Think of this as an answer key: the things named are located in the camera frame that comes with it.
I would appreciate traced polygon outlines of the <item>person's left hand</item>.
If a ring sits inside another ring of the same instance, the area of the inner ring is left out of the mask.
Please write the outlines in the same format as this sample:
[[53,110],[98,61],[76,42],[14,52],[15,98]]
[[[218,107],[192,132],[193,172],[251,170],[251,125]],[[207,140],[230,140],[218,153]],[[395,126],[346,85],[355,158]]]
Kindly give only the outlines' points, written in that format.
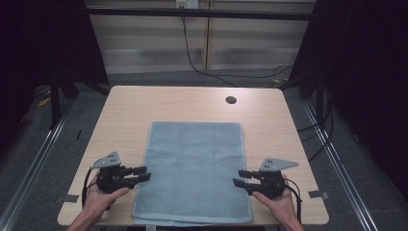
[[94,176],[88,186],[87,199],[83,208],[86,217],[92,221],[99,221],[110,206],[129,192],[128,188],[121,188],[112,193],[104,193],[98,188],[96,179],[97,177]]

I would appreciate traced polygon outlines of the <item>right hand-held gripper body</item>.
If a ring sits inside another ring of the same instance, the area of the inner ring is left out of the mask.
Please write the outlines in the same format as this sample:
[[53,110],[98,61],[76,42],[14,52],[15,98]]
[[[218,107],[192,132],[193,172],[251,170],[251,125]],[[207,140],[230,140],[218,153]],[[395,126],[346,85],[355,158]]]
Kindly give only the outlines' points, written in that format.
[[255,178],[261,182],[262,194],[269,199],[280,196],[286,189],[282,170],[297,166],[298,162],[265,158],[255,173]]

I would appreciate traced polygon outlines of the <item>person's right hand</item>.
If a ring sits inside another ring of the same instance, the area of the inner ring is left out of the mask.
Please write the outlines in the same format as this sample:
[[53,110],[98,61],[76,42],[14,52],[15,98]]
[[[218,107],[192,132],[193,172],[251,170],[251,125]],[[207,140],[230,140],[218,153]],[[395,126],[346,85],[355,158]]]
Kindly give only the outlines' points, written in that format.
[[293,224],[297,221],[292,192],[289,189],[285,189],[280,196],[274,199],[269,199],[260,192],[254,192],[252,196],[264,204],[280,224]]

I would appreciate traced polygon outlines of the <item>black curtain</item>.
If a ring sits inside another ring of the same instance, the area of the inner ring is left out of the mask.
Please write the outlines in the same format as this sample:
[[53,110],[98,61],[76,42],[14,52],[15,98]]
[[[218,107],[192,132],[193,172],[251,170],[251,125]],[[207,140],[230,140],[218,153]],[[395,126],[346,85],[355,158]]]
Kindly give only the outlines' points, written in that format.
[[319,85],[408,202],[408,0],[316,0],[286,86]]
[[17,140],[34,91],[109,83],[85,0],[0,0],[0,156]]

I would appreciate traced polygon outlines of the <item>metal floor rail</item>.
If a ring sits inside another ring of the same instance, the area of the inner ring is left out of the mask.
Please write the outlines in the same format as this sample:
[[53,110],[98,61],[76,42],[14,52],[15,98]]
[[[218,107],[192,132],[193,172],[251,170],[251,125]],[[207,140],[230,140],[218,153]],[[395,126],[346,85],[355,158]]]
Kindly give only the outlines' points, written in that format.
[[344,192],[357,216],[363,229],[365,231],[379,231],[378,227],[370,213],[367,204],[358,193],[353,181],[351,180],[343,162],[340,158],[335,145],[329,138],[329,133],[318,124],[318,114],[317,111],[313,108],[313,105],[310,102],[304,104],[305,111],[315,125],[316,133],[319,137],[319,140],[322,144],[323,149],[325,150],[326,156],[330,160],[332,167],[334,168],[339,181],[344,189]]
[[32,150],[32,152],[35,153],[35,158],[30,165],[24,169],[12,170],[12,173],[15,175],[22,175],[23,178],[18,184],[18,188],[15,190],[15,193],[8,202],[4,212],[0,216],[0,231],[12,231],[15,221],[38,180],[39,173],[43,169],[56,140],[64,128],[66,117],[69,115],[74,103],[74,100],[67,101],[61,117],[58,118],[47,130],[46,137],[44,138],[41,147]]

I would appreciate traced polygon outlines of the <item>grey-blue towel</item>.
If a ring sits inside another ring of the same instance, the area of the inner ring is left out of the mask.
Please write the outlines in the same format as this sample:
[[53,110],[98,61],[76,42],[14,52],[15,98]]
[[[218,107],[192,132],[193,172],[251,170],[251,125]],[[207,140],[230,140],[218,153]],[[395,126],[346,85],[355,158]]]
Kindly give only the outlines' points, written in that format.
[[242,126],[227,122],[151,124],[138,185],[135,224],[193,226],[252,221],[250,201],[233,179],[245,168]]

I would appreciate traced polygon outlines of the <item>black horizontal metal bar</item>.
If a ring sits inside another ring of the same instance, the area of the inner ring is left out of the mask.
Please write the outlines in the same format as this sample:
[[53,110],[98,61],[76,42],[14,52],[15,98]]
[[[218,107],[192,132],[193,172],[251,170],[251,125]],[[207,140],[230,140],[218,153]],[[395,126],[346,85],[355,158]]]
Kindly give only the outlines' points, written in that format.
[[224,10],[191,10],[191,9],[142,9],[142,8],[107,8],[89,7],[88,14],[102,15],[140,15],[140,16],[179,16],[206,18],[239,18],[239,19],[270,19],[270,20],[301,20],[308,21],[317,16],[312,13],[275,13]]

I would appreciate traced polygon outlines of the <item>white wall outlet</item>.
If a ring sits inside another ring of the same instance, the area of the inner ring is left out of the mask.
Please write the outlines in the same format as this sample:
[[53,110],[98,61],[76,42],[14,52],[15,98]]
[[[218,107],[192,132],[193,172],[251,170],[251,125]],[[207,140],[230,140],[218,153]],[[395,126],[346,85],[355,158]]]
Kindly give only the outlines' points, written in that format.
[[199,8],[199,1],[198,0],[175,0],[175,5],[177,9],[197,10]]

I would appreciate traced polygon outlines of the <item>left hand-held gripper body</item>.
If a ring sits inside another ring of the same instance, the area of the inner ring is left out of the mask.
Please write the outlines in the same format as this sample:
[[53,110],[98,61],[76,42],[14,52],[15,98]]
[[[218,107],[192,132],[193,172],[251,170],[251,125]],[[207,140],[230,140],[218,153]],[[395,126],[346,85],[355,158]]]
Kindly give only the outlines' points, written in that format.
[[128,175],[133,173],[133,169],[121,164],[116,151],[97,160],[90,168],[99,169],[96,184],[104,193],[113,193],[122,188],[132,190],[135,187],[135,181],[132,178],[128,178]]

